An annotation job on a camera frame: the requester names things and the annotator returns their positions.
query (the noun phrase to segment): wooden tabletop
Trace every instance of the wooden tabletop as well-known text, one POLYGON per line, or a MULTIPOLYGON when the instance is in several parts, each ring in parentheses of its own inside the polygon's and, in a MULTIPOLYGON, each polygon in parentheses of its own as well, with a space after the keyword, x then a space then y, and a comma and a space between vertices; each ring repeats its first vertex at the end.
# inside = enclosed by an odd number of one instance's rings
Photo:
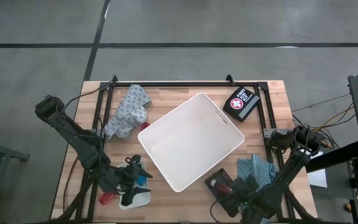
MULTIPOLYGON (((284 82, 281 80, 267 82, 277 127, 292 128, 294 124, 284 82)), ((84 82, 81 94, 97 89, 99 84, 100 82, 84 82)), ((222 108, 224 102, 230 97, 235 89, 236 87, 205 86, 145 87, 146 92, 152 99, 152 102, 146 106, 147 121, 149 123, 155 122, 197 93, 207 94, 218 107, 222 108)), ((114 115, 114 112, 122 97, 126 94, 126 91, 127 88, 124 87, 114 88, 109 114, 110 118, 114 115)), ((269 128, 270 122, 263 91, 261 91, 261 94, 262 104, 265 108, 265 119, 267 121, 267 127, 269 128)), ((84 129, 91 129, 97 95, 98 92, 84 96, 80 98, 80 102, 78 103, 75 121, 84 129)), ((105 104, 106 96, 103 98, 101 117, 103 117, 105 104)), ((238 159, 251 158, 251 155, 253 154, 258 154, 261 158, 266 159, 257 109, 254 109, 243 123, 236 121, 235 119, 231 120, 244 134, 246 140, 219 164, 214 166, 204 176, 180 193, 176 193, 171 189, 167 181, 165 181, 161 173, 154 166, 154 163, 149 159, 143 147, 140 145, 137 139, 140 128, 132 130, 131 136, 127 141, 115 136, 110 141, 106 141, 104 150, 109 156, 113 166, 123 164, 126 157, 131 157, 134 154, 142 156, 147 171, 153 175, 153 179, 149 179, 150 189, 152 190, 151 201, 146 206, 128 210, 121 210, 119 208, 118 197, 114 198, 107 205, 101 205, 99 202, 96 202, 94 222, 213 222, 213 219, 209 215, 209 207, 215 201, 215 198, 206 188, 204 184, 205 178, 209 177, 218 169, 224 168, 232 179, 235 179, 237 177, 238 159)), ((69 146, 51 218, 56 218, 62 214, 63 191, 75 158, 76 152, 69 146)), ((288 153, 284 155, 284 159, 288 159, 288 153)), ((83 168, 78 162, 73 170, 73 175, 67 188, 66 207, 74 199, 80 189, 82 174, 83 168)), ((291 183, 290 189, 306 210, 314 217, 317 217, 305 168, 302 169, 296 179, 291 183)), ((99 198, 101 194, 102 191, 98 189, 97 198, 99 198)), ((89 197, 90 194, 88 193, 84 206, 84 216, 86 216, 86 211, 88 211, 87 201, 89 200, 89 197)), ((239 215, 235 218, 229 217, 219 204, 215 205, 213 213, 221 222, 239 222, 241 219, 239 215)))

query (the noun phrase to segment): white plastic bin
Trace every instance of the white plastic bin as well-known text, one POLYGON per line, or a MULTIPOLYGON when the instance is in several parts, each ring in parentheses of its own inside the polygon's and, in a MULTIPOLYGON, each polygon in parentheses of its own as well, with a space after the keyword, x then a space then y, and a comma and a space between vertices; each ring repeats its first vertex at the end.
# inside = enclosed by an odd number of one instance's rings
POLYGON ((138 135, 171 188, 181 192, 244 142, 244 135, 198 93, 138 135))

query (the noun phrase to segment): red cross logo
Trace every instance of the red cross logo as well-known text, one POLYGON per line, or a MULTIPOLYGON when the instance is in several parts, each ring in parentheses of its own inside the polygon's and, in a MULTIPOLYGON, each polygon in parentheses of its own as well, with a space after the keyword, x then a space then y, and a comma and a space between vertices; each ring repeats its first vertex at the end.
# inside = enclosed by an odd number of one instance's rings
POLYGON ((230 101, 230 105, 233 109, 239 110, 242 108, 244 103, 242 102, 242 100, 240 100, 238 98, 234 98, 233 100, 230 101))

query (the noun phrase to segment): black first aid box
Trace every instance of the black first aid box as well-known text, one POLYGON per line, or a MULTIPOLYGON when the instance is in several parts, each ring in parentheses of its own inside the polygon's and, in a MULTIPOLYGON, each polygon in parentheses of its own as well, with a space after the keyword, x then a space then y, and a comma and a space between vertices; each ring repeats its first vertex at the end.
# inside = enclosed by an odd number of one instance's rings
POLYGON ((240 86, 225 102, 223 110, 243 122, 259 102, 259 96, 240 86))

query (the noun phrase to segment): blue object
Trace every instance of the blue object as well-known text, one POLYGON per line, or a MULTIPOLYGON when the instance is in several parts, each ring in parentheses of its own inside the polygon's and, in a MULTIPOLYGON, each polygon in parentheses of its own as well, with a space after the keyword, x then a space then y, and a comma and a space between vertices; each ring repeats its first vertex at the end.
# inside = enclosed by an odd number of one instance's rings
MULTIPOLYGON (((237 176, 243 181, 252 175, 259 184, 260 190, 263 186, 270 184, 277 174, 276 167, 261 159, 258 155, 252 155, 252 159, 239 159, 237 161, 237 176)), ((241 205, 241 210, 245 209, 245 205, 241 205)), ((268 223, 269 220, 264 218, 260 223, 268 223)))
POLYGON ((139 186, 143 186, 144 184, 146 184, 146 177, 144 176, 139 176, 136 180, 136 183, 139 184, 139 186))

